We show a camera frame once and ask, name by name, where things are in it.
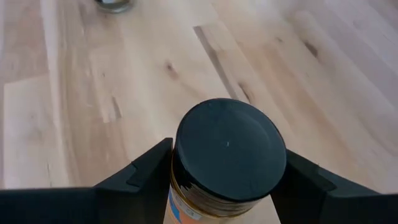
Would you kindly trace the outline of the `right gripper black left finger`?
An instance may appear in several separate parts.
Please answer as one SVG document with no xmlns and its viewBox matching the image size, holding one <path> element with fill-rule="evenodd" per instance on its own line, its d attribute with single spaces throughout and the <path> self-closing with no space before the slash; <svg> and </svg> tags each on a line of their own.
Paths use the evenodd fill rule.
<svg viewBox="0 0 398 224">
<path fill-rule="evenodd" d="M 172 143 L 92 187 L 0 190 L 0 224 L 163 224 Z"/>
</svg>

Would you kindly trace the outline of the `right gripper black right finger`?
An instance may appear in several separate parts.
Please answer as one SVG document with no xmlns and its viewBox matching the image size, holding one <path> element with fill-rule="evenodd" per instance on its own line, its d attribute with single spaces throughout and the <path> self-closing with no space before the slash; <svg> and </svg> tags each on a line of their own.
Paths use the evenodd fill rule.
<svg viewBox="0 0 398 224">
<path fill-rule="evenodd" d="M 373 191 L 290 150 L 271 198 L 281 224 L 398 224 L 398 193 Z"/>
</svg>

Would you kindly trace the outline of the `orange spice bottle black lid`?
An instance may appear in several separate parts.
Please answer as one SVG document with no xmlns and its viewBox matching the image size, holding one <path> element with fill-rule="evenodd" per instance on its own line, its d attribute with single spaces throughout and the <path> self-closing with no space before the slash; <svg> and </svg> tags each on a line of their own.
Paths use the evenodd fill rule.
<svg viewBox="0 0 398 224">
<path fill-rule="evenodd" d="M 271 194 L 286 166 L 285 142 L 262 111 L 229 98 L 203 101 L 177 129 L 170 216 L 174 224 L 239 217 Z"/>
</svg>

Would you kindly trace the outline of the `tall dark jar gold lid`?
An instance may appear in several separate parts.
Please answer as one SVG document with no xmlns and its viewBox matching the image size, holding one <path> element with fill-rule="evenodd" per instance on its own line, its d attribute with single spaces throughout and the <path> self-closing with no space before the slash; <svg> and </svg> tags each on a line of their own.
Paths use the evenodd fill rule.
<svg viewBox="0 0 398 224">
<path fill-rule="evenodd" d="M 94 0 L 97 6 L 109 13 L 120 13 L 133 7 L 135 0 Z"/>
</svg>

